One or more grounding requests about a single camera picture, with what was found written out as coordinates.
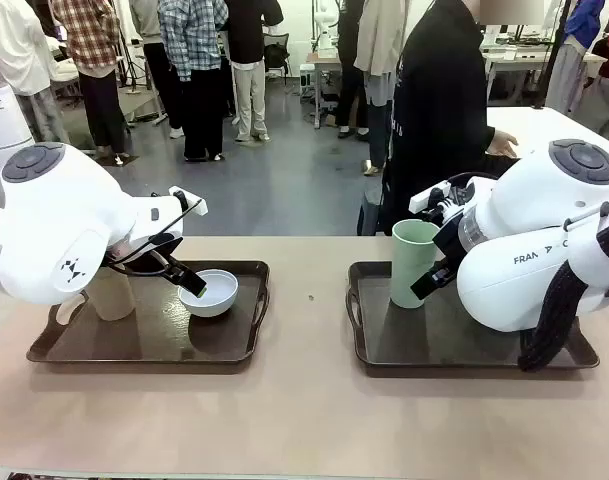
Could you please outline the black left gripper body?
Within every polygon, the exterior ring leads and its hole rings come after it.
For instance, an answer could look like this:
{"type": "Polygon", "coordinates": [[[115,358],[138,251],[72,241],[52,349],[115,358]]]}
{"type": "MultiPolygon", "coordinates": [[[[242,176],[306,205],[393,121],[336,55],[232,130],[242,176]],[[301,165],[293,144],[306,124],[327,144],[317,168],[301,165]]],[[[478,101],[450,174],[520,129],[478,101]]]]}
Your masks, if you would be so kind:
{"type": "Polygon", "coordinates": [[[182,241],[182,236],[174,236],[169,232],[155,234],[121,259],[106,254],[106,267],[130,277],[158,277],[170,274],[179,265],[172,253],[182,241]]]}

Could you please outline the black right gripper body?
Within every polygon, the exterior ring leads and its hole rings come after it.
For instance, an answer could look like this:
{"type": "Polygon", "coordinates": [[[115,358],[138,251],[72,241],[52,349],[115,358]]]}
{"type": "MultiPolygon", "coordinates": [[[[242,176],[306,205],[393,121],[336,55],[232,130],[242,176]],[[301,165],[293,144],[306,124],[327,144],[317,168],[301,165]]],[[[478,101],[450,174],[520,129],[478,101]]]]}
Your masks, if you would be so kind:
{"type": "Polygon", "coordinates": [[[443,268],[456,273],[467,251],[459,239],[459,225],[463,214],[456,214],[447,220],[433,238],[433,243],[444,255],[443,268]]]}

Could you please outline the person's left hand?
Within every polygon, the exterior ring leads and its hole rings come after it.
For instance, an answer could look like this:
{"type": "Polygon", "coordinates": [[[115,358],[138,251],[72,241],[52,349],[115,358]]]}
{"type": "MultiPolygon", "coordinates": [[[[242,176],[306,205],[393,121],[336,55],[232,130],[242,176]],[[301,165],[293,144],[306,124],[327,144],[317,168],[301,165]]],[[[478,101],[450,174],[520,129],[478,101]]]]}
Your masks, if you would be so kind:
{"type": "Polygon", "coordinates": [[[487,153],[495,156],[506,156],[517,158],[515,147],[519,145],[518,140],[511,134],[496,129],[493,138],[487,148],[487,153]]]}

